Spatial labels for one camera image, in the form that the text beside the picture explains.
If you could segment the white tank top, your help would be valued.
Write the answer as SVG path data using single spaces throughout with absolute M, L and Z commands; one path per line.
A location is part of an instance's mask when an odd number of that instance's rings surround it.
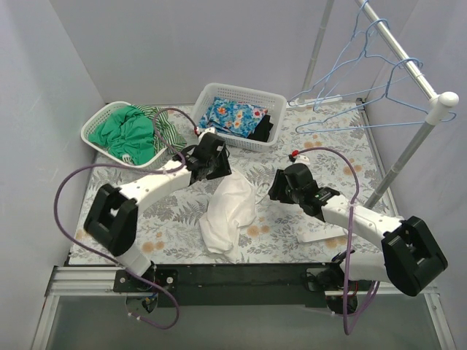
M 230 263 L 238 259 L 240 230 L 256 218 L 255 187 L 237 170 L 226 176 L 212 195 L 207 212 L 199 219 L 201 236 L 212 254 Z

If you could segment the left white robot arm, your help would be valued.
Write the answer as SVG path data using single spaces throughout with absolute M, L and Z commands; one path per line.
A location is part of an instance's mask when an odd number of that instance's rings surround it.
M 133 182 L 101 186 L 85 220 L 84 229 L 123 267 L 139 291 L 155 283 L 154 264 L 136 243 L 139 215 L 173 192 L 202 180 L 231 174 L 225 140 L 204 131 L 197 145 L 184 148 L 162 168 Z

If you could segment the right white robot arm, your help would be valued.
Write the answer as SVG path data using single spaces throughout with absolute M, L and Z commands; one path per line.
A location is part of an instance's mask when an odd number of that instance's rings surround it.
M 444 253 L 422 219 L 389 217 L 353 205 L 339 191 L 319 187 L 303 163 L 278 170 L 269 197 L 296 204 L 306 215 L 344 228 L 379 249 L 375 257 L 360 257 L 355 252 L 336 255 L 328 269 L 315 278 L 324 287 L 344 290 L 356 281 L 380 281 L 414 297 L 448 267 Z

